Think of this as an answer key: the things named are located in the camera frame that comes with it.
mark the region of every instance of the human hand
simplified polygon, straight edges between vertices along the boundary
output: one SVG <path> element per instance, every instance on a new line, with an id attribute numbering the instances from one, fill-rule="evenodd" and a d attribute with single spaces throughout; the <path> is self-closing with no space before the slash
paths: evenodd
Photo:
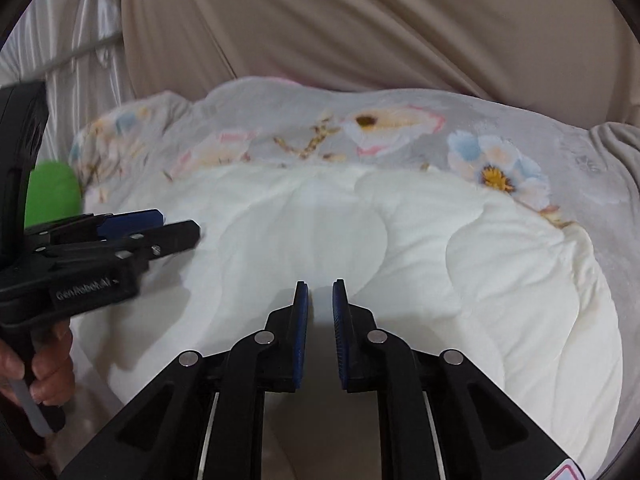
<path id="1" fill-rule="evenodd" d="M 76 390 L 74 366 L 69 357 L 73 335 L 68 321 L 54 325 L 46 346 L 34 355 L 31 362 L 36 380 L 31 385 L 31 397 L 37 404 L 61 406 Z M 20 405 L 8 379 L 24 377 L 24 363 L 4 341 L 0 340 L 0 394 Z"/>

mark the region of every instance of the beige fabric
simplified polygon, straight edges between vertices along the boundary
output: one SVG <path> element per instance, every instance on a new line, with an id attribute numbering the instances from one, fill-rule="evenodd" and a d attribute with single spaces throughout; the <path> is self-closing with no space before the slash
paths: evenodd
<path id="1" fill-rule="evenodd" d="M 138 96 L 245 75 L 437 88 L 589 128 L 640 125 L 640 45 L 610 0 L 122 0 Z"/>

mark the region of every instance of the white comforter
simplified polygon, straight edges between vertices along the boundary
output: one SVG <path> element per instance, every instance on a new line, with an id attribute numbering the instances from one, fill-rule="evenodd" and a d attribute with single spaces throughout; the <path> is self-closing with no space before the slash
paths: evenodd
<path id="1" fill-rule="evenodd" d="M 602 463 L 622 346 L 576 224 L 557 229 L 506 194 L 437 170 L 361 166 L 245 164 L 146 179 L 120 209 L 144 208 L 192 218 L 205 236 L 161 260 L 136 300 L 74 322 L 121 400 L 181 351 L 226 351 L 259 330 L 304 280 L 314 308 L 303 388 L 272 399 L 270 425 L 298 478 L 378 478 L 374 399 L 339 391 L 328 291 L 343 278 L 353 303 L 414 348 L 466 353 L 587 476 Z"/>

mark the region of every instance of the metal pivot screw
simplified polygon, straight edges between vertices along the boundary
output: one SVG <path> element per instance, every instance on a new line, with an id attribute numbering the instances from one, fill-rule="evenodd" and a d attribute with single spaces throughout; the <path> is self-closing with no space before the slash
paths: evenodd
<path id="1" fill-rule="evenodd" d="M 180 354 L 180 357 L 178 357 L 178 362 L 182 366 L 193 366 L 198 362 L 198 354 L 191 351 L 183 352 Z"/>
<path id="2" fill-rule="evenodd" d="M 262 330 L 254 336 L 254 340 L 258 343 L 258 345 L 268 345 L 270 343 L 273 343 L 275 339 L 276 336 L 274 336 L 273 333 L 269 332 L 268 330 Z"/>
<path id="3" fill-rule="evenodd" d="M 465 357 L 457 350 L 447 350 L 444 352 L 444 361 L 450 365 L 461 365 Z"/>
<path id="4" fill-rule="evenodd" d="M 383 343 L 386 341 L 386 338 L 386 332 L 382 332 L 382 330 L 372 330 L 367 334 L 367 339 L 372 343 Z"/>

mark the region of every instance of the printed flower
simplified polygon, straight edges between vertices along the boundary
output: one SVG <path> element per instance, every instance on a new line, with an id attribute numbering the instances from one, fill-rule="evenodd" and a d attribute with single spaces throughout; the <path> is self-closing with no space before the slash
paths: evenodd
<path id="1" fill-rule="evenodd" d="M 80 142 L 78 138 L 74 139 L 74 143 L 71 145 L 71 151 L 69 152 L 69 163 L 74 165 L 80 158 Z"/>
<path id="2" fill-rule="evenodd" d="M 548 178 L 508 140 L 455 132 L 447 143 L 449 167 L 465 180 L 508 193 L 535 211 L 549 206 Z"/>
<path id="3" fill-rule="evenodd" d="M 89 125 L 88 134 L 90 136 L 99 136 L 105 129 L 108 129 L 109 123 L 105 119 L 98 119 Z"/>
<path id="4" fill-rule="evenodd" d="M 90 187 L 84 194 L 84 208 L 87 211 L 91 211 L 96 206 L 106 203 L 108 198 L 109 191 L 102 186 Z"/>
<path id="5" fill-rule="evenodd" d="M 602 173 L 598 165 L 586 155 L 577 155 L 575 157 L 575 163 L 578 165 L 578 168 L 588 173 Z"/>
<path id="6" fill-rule="evenodd" d="M 286 79 L 285 77 L 263 77 L 261 78 L 263 80 L 266 81 L 273 81 L 274 83 L 283 83 L 285 85 L 290 85 L 290 86 L 302 86 L 300 83 L 297 83 L 295 81 L 292 81 L 291 79 Z"/>
<path id="7" fill-rule="evenodd" d="M 182 177 L 200 168 L 224 166 L 250 160 L 247 150 L 257 132 L 223 130 L 210 135 L 192 149 L 183 153 L 167 176 Z"/>
<path id="8" fill-rule="evenodd" d="M 120 117 L 116 118 L 114 124 L 116 132 L 119 135 L 123 135 L 138 124 L 138 115 L 135 112 L 125 112 Z"/>
<path id="9" fill-rule="evenodd" d="M 550 205 L 538 212 L 542 218 L 546 219 L 551 225 L 558 229 L 564 229 L 565 227 L 574 224 L 575 222 L 569 220 L 566 221 L 562 218 L 560 208 L 557 205 Z"/>
<path id="10" fill-rule="evenodd" d="M 350 115 L 340 123 L 358 146 L 359 156 L 393 153 L 423 135 L 437 132 L 445 118 L 414 106 L 372 108 Z"/>

